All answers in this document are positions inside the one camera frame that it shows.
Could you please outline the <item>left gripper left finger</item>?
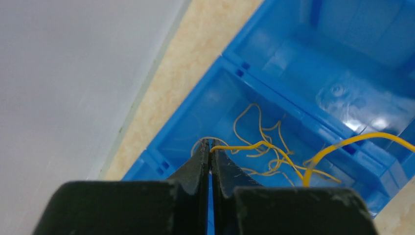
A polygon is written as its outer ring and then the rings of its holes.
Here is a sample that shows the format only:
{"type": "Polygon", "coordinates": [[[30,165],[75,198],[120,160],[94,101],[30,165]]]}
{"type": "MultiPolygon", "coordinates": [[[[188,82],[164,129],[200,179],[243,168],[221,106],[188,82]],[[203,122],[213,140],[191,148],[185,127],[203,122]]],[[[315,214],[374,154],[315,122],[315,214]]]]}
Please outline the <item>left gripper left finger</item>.
{"type": "Polygon", "coordinates": [[[50,198],[35,235],[205,235],[209,141],[165,180],[72,181],[50,198]]]}

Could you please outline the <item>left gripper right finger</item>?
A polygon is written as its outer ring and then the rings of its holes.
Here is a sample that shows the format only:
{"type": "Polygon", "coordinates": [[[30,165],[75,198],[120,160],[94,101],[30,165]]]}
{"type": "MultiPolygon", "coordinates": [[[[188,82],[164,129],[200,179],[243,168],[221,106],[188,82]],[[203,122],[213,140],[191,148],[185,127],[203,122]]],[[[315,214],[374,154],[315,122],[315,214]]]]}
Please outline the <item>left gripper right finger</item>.
{"type": "Polygon", "coordinates": [[[375,235],[363,199],[348,188],[270,188],[214,140],[210,150],[217,235],[375,235]]]}

